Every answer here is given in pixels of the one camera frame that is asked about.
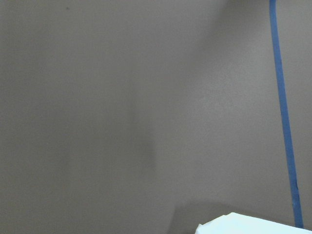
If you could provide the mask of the white long-sleeve printed shirt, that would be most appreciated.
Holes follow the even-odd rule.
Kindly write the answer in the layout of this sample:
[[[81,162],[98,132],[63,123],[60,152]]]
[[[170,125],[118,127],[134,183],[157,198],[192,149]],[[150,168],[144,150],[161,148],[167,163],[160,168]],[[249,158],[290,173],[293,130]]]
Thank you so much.
[[[292,227],[238,213],[222,215],[199,224],[195,234],[310,234],[310,230]]]

